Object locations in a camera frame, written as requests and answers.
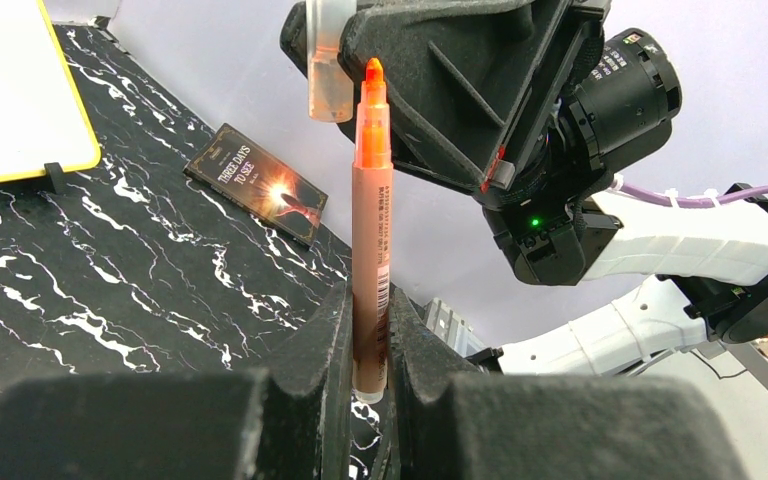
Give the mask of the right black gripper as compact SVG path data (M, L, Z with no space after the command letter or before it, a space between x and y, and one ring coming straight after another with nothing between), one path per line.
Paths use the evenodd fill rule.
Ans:
M399 171L480 199L568 199L660 149L682 106L647 31L609 1L360 1L338 36L354 83L384 68Z

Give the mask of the orange marker pen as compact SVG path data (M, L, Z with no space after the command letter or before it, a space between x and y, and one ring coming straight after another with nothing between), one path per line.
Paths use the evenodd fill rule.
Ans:
M393 172L387 84L373 57L361 84L352 164L353 390L366 404L381 401L387 386Z

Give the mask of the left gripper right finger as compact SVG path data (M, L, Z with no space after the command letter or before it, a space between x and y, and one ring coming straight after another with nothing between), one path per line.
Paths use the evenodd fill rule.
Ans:
M662 378L484 373L389 305L394 479L743 479L693 386Z

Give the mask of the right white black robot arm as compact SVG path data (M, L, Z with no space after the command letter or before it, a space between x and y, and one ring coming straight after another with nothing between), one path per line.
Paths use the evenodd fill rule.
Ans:
M768 336L768 187L650 193L621 171L659 150L677 73L607 1L356 1L337 67L388 83L396 168L468 195L528 285L643 283L538 337L471 356L506 374L629 372L710 341Z

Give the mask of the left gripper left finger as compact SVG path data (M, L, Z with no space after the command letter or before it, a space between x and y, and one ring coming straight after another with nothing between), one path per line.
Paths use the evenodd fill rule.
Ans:
M0 479L342 479L352 294L336 284L257 366L83 374L0 395Z

